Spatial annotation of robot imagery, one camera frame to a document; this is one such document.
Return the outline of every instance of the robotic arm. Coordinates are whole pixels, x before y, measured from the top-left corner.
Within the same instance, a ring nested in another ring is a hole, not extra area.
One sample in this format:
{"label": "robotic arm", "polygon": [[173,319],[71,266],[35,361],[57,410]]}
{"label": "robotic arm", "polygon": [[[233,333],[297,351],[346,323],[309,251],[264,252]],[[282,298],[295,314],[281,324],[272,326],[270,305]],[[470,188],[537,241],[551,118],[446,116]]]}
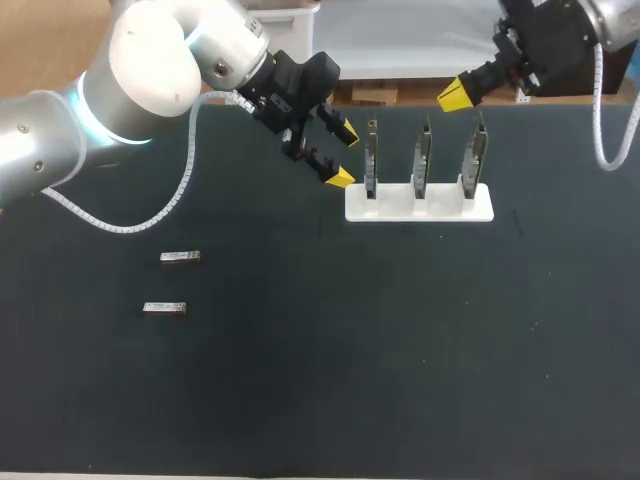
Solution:
{"label": "robotic arm", "polygon": [[283,134],[283,152],[324,183],[353,182],[305,145],[314,115],[344,144],[358,141],[324,103],[340,76],[325,53],[304,65],[284,52],[272,56],[268,34],[236,0],[111,3],[109,34],[78,80],[0,102],[0,208],[150,142],[196,103],[202,80]]}
{"label": "robotic arm", "polygon": [[597,45],[616,51],[640,37],[640,0],[500,0],[496,58],[464,72],[438,97],[444,111],[475,107],[505,84],[536,95]]}

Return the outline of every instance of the white holder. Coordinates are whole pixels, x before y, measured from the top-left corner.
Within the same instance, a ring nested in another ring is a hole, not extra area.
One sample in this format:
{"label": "white holder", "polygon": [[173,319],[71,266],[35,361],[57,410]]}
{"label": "white holder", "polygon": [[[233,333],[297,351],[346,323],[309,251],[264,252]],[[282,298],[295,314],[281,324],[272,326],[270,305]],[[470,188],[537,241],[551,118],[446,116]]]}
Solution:
{"label": "white holder", "polygon": [[345,190],[345,217],[349,222],[491,222],[494,217],[489,187],[479,184],[475,198],[464,197],[462,182],[427,184],[425,199],[415,198],[411,183],[378,183],[376,199],[368,200],[365,185]]}

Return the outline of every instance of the white shelf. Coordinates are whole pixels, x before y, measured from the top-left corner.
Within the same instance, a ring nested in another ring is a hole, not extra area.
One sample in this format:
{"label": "white shelf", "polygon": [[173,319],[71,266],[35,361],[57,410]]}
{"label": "white shelf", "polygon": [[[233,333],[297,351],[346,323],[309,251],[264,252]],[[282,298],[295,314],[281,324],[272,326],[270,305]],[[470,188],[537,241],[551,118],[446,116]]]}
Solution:
{"label": "white shelf", "polygon": [[493,59],[498,0],[323,0],[313,51],[344,80],[454,77]]}

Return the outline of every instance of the dark table surface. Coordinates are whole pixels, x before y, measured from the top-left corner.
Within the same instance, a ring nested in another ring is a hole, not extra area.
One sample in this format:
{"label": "dark table surface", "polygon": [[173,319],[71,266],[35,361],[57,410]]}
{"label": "dark table surface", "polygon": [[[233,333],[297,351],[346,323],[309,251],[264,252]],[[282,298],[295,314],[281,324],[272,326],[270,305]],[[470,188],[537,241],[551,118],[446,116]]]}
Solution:
{"label": "dark table surface", "polygon": [[[350,112],[379,120],[381,181],[408,180],[426,113]],[[429,113],[432,179],[453,180],[473,113]],[[43,196],[5,210],[0,471],[640,475],[639,150],[606,174],[588,107],[484,114],[491,224],[348,224],[342,192],[232,107],[203,111],[192,184],[148,232]],[[627,114],[604,112],[610,151]],[[186,124],[63,192],[138,223],[185,148]],[[361,178],[363,147],[342,158]],[[191,249],[202,264],[159,264]]]}

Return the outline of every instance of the metal part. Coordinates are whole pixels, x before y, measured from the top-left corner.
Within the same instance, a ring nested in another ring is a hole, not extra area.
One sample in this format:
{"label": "metal part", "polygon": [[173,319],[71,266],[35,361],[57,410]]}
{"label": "metal part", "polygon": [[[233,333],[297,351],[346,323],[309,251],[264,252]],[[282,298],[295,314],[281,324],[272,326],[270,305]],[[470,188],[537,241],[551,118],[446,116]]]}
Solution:
{"label": "metal part", "polygon": [[640,37],[638,0],[578,0],[584,8],[602,47],[610,52]]}
{"label": "metal part", "polygon": [[76,125],[71,107],[54,92],[0,104],[0,207],[73,172],[84,155]]}
{"label": "metal part", "polygon": [[480,181],[480,173],[489,144],[489,134],[484,123],[482,113],[479,115],[478,126],[467,144],[464,160],[462,162],[462,190],[467,200],[473,200]]}
{"label": "metal part", "polygon": [[145,313],[157,314],[157,315],[180,315],[187,314],[186,303],[145,303],[142,309]]}
{"label": "metal part", "polygon": [[371,120],[367,125],[365,142],[364,184],[367,199],[375,200],[378,188],[378,121]]}
{"label": "metal part", "polygon": [[213,73],[215,73],[219,77],[224,77],[228,72],[229,68],[222,62],[216,63],[216,66],[213,69]]}
{"label": "metal part", "polygon": [[431,122],[427,119],[427,123],[422,127],[420,139],[416,143],[413,157],[413,188],[418,200],[424,200],[427,191],[429,166],[431,164],[431,144]]}
{"label": "metal part", "polygon": [[162,263],[191,263],[200,261],[200,250],[193,252],[168,252],[160,255]]}

